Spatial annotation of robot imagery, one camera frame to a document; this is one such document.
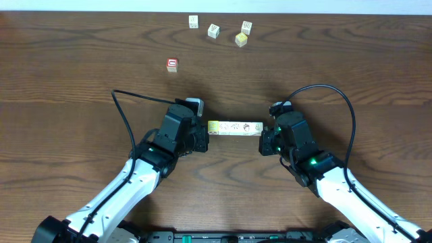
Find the wooden block with animal drawing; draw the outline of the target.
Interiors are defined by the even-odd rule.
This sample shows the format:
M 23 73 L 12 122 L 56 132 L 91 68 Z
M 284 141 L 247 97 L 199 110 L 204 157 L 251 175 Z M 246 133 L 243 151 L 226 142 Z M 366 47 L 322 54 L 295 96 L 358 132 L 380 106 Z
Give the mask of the wooden block with animal drawing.
M 189 28 L 196 29 L 199 28 L 198 16 L 188 16 Z

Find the plain white wooden block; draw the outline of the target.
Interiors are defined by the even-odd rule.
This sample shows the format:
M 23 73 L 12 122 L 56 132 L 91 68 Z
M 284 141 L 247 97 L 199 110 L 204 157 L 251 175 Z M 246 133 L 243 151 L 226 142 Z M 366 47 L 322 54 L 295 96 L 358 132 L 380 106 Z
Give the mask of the plain white wooden block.
M 218 134 L 219 135 L 230 134 L 230 123 L 228 121 L 219 121 Z

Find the yellow block with ball picture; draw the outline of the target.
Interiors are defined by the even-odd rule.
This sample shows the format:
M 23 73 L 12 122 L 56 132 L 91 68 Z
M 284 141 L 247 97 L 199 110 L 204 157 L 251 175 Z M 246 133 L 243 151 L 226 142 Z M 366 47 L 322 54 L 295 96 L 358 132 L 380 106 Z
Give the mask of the yellow block with ball picture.
M 218 135 L 219 121 L 208 121 L 208 132 L 210 135 Z

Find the wooden block with lattice top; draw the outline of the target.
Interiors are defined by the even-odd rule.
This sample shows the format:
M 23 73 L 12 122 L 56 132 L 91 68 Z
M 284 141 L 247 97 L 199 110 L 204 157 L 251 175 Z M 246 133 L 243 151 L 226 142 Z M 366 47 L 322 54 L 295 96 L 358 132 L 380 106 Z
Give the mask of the wooden block with lattice top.
M 252 30 L 252 22 L 248 22 L 248 21 L 243 21 L 242 23 L 242 27 L 241 27 L 241 32 L 243 32 L 246 35 L 250 35 Z

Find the wooden block with number three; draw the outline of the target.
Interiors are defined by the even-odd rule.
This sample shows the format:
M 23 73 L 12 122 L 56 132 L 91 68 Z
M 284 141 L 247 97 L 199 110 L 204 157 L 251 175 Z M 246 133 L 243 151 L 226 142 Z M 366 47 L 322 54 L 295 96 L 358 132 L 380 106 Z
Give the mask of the wooden block with number three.
M 217 38 L 219 36 L 220 33 L 220 27 L 215 25 L 215 24 L 211 24 L 208 28 L 208 36 L 211 38 Z

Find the yellow top wooden block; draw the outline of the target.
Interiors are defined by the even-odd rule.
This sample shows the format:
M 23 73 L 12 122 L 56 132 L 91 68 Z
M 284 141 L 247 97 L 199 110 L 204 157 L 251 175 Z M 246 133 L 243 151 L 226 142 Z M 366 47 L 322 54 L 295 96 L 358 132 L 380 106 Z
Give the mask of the yellow top wooden block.
M 248 36 L 245 33 L 241 32 L 235 36 L 235 43 L 239 47 L 243 47 L 244 45 L 247 44 L 247 42 L 248 42 Z

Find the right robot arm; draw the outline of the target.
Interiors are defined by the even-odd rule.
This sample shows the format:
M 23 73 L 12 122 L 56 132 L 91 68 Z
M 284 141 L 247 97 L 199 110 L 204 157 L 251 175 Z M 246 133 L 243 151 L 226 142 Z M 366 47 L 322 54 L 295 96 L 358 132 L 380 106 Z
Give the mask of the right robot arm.
M 321 150 L 303 114 L 289 105 L 269 108 L 275 120 L 262 131 L 259 152 L 279 162 L 305 188 L 341 212 L 369 242 L 430 242 L 431 232 L 404 219 L 370 193 L 333 153 Z

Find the red top wooden block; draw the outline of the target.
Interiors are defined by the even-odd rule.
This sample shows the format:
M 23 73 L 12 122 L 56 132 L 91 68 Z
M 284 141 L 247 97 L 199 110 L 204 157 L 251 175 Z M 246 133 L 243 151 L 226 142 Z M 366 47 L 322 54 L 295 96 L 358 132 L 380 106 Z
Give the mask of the red top wooden block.
M 177 72 L 178 71 L 178 59 L 176 58 L 168 58 L 166 63 L 166 68 L 168 72 Z

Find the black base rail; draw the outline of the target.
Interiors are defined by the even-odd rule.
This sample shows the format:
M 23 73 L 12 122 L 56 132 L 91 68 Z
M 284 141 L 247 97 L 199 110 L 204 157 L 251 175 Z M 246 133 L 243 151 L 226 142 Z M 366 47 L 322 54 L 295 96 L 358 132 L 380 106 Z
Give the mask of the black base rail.
M 108 242 L 112 243 L 258 243 L 258 242 L 326 242 L 314 232 L 271 232 L 271 233 L 174 233 L 145 232 L 137 237 L 126 233 L 114 233 Z

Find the yellow letter G block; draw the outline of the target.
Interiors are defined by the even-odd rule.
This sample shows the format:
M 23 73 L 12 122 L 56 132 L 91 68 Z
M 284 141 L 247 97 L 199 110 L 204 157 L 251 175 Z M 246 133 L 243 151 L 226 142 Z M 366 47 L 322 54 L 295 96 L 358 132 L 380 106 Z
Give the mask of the yellow letter G block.
M 254 122 L 252 127 L 253 127 L 252 134 L 254 136 L 260 136 L 261 132 L 263 131 L 263 123 L 262 122 Z

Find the yellow letter K block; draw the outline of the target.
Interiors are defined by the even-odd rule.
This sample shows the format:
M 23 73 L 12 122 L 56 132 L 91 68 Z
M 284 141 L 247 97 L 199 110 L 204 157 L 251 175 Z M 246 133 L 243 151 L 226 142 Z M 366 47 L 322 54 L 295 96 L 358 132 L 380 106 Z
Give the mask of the yellow letter K block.
M 249 122 L 243 122 L 240 126 L 240 131 L 243 136 L 252 136 L 254 132 L 252 124 Z

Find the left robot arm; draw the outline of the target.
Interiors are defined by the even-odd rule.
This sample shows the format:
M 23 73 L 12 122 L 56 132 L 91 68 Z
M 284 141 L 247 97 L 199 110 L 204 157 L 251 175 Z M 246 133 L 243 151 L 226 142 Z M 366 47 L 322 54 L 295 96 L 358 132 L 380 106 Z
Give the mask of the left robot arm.
M 175 169 L 178 159 L 205 153 L 207 126 L 204 103 L 198 98 L 176 100 L 159 129 L 148 132 L 130 153 L 122 171 L 87 205 L 60 221 L 48 216 L 36 228 L 33 242 L 107 242 L 125 216 Z

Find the green edged wooden block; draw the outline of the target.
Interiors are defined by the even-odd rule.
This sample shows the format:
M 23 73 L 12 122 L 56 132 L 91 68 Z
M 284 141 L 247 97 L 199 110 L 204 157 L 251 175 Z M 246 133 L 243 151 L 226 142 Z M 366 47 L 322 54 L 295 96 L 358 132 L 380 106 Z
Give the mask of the green edged wooden block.
M 241 122 L 231 122 L 229 127 L 229 134 L 233 136 L 242 135 L 242 123 Z

